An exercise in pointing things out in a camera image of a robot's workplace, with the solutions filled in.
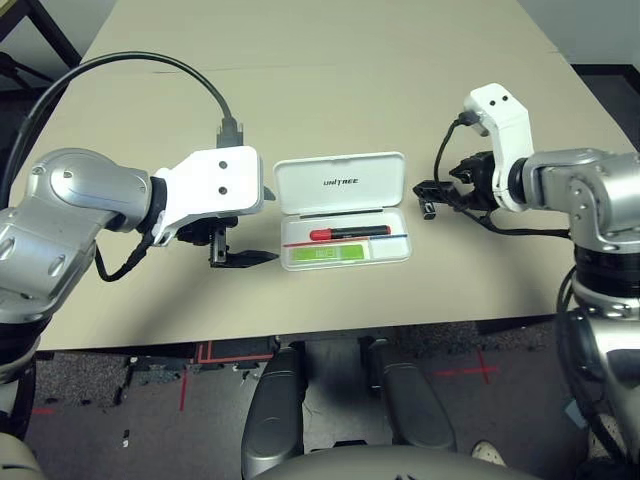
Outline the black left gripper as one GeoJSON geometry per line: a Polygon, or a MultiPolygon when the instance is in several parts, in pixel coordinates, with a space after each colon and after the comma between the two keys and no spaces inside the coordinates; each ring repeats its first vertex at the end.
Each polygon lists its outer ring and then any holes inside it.
{"type": "MultiPolygon", "coordinates": [[[[275,194],[268,187],[264,187],[264,200],[276,200],[275,194]]],[[[178,240],[208,247],[208,262],[211,268],[250,268],[278,258],[277,254],[262,250],[229,253],[226,232],[237,225],[237,218],[199,219],[181,227],[178,230],[178,240]]]]}

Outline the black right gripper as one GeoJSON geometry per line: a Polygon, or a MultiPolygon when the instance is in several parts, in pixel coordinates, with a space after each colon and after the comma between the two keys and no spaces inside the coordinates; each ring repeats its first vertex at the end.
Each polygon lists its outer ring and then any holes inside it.
{"type": "Polygon", "coordinates": [[[449,174],[462,184],[470,185],[473,189],[455,199],[451,196],[456,192],[452,182],[420,182],[412,189],[416,196],[426,196],[425,202],[455,206],[457,203],[463,209],[492,212],[495,210],[495,198],[492,192],[492,179],[495,168],[492,152],[478,152],[463,159],[449,174]]]}

